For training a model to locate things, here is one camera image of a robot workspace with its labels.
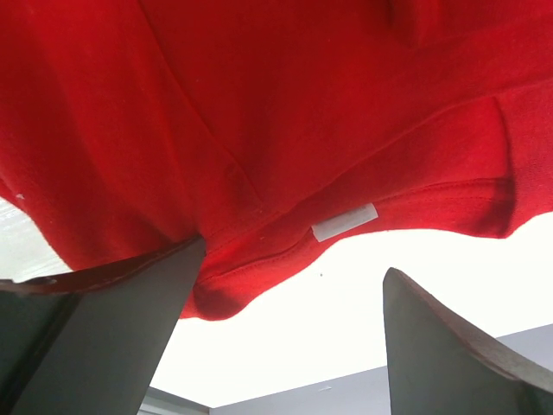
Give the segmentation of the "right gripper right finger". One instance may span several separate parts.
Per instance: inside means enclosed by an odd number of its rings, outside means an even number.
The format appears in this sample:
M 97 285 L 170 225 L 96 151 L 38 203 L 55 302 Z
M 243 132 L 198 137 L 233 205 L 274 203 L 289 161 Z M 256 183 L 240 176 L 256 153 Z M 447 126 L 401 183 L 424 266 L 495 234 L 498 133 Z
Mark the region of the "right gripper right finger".
M 550 414 L 552 372 L 454 313 L 402 271 L 383 281 L 394 414 Z

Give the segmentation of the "red t shirt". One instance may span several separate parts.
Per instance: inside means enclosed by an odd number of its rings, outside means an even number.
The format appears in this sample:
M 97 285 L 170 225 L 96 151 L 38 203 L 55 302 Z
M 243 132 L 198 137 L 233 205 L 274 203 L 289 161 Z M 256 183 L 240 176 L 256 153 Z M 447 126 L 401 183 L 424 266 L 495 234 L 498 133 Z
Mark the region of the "red t shirt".
M 92 291 L 202 238 L 224 320 L 346 237 L 552 209 L 549 1 L 4 1 L 1 196 Z

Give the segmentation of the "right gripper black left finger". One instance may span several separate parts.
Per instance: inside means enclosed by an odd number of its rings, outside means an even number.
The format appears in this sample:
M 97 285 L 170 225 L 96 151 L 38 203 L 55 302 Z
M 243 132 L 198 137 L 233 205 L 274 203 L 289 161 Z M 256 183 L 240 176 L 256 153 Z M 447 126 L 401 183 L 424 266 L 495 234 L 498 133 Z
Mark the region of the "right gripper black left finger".
M 136 414 L 205 257 L 192 239 L 1 282 L 4 414 Z

